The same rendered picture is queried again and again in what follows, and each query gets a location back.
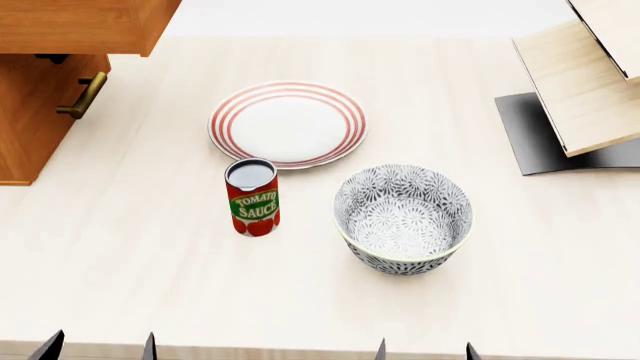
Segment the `light wooden two-tier rack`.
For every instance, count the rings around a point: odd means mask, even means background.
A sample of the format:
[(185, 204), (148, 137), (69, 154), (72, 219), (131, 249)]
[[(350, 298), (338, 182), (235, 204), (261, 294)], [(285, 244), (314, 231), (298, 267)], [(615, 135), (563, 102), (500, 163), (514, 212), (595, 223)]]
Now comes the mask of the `light wooden two-tier rack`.
[(640, 0), (566, 0), (575, 20), (514, 48), (567, 156), (640, 137)]

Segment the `white plate with red rings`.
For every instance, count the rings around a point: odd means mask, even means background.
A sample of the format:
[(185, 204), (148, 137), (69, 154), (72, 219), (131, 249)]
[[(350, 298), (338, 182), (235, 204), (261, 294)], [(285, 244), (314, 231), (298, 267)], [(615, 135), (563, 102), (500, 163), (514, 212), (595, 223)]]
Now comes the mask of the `white plate with red rings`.
[(319, 83), (259, 83), (224, 98), (207, 121), (211, 142), (235, 160), (264, 158), (279, 170), (337, 161), (366, 139), (370, 122), (354, 98)]

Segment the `brown wooden cabinet drawer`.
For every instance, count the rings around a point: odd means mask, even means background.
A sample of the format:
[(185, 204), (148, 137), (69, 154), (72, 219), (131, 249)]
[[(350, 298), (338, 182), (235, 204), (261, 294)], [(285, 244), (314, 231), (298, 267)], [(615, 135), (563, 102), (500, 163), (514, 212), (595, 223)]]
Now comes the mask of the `brown wooden cabinet drawer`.
[(149, 56), (182, 0), (0, 0), (0, 53)]

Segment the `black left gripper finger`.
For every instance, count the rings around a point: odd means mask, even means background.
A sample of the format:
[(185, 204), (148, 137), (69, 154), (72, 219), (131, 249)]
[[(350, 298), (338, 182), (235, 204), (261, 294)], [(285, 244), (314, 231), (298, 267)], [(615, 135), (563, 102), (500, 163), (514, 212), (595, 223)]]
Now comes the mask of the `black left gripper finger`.
[(52, 335), (51, 338), (41, 344), (27, 360), (59, 360), (64, 341), (65, 333), (60, 329)]
[(141, 360), (158, 360), (155, 335), (150, 332), (145, 342)]

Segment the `brown wooden cabinet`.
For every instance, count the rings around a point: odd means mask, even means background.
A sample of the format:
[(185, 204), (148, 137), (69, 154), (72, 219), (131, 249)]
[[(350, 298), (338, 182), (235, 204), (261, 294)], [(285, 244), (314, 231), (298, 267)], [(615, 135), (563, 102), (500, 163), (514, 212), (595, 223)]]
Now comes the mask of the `brown wooden cabinet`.
[(0, 185), (31, 185), (75, 120), (56, 113), (86, 89), (78, 83), (111, 71), (105, 54), (62, 63), (32, 54), (0, 54)]

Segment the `black white floral bowl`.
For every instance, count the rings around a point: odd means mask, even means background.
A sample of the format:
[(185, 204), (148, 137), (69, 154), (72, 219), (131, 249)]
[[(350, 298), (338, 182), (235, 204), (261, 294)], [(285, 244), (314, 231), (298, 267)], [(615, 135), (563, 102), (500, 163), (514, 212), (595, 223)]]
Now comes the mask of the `black white floral bowl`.
[(333, 218), (354, 256), (390, 275), (421, 275), (470, 238), (472, 203), (456, 182), (414, 164), (381, 164), (349, 176)]

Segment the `tomato sauce can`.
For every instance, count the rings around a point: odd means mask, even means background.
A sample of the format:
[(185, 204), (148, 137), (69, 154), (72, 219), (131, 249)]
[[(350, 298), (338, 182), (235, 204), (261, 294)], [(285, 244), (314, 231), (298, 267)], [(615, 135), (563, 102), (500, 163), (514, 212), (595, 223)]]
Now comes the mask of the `tomato sauce can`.
[(235, 161), (224, 173), (234, 229), (244, 236), (272, 233), (280, 224), (277, 169), (262, 158)]

